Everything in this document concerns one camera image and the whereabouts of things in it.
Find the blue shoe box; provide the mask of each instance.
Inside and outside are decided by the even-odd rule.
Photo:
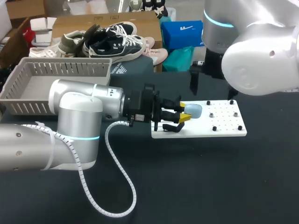
[[[163,22],[161,26],[167,49],[202,47],[202,21]]]

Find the black sneaker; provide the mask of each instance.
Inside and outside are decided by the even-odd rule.
[[[154,0],[142,0],[142,8],[144,11],[154,10]]]
[[[154,0],[154,10],[159,19],[161,19],[162,16],[168,16],[165,0]]]
[[[115,35],[105,41],[93,44],[89,49],[90,57],[112,58],[112,63],[131,61],[138,58],[146,49],[143,37]]]
[[[105,41],[107,38],[114,36],[116,33],[122,33],[124,35],[136,35],[137,27],[131,22],[120,22],[98,30],[93,36],[84,42],[82,52],[86,57],[89,57],[89,48],[92,44]]]

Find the red object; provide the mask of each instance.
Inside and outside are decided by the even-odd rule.
[[[27,27],[26,29],[24,29],[23,31],[23,37],[25,39],[25,41],[28,43],[28,47],[32,48],[34,47],[31,42],[33,41],[33,38],[36,36],[36,33],[34,31],[31,30],[30,27]]]

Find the pink sneaker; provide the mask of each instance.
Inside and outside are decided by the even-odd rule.
[[[153,59],[154,66],[162,63],[168,56],[168,52],[165,49],[149,49],[146,48],[143,53],[145,56]]]
[[[149,49],[152,49],[153,46],[155,45],[155,39],[152,38],[152,37],[145,37],[144,39],[145,39],[145,41],[146,41],[146,46],[147,46]]]

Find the gray plastic basket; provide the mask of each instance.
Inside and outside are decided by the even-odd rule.
[[[33,58],[25,57],[15,67],[0,93],[11,114],[53,115],[49,91],[57,79],[108,85],[110,58]]]

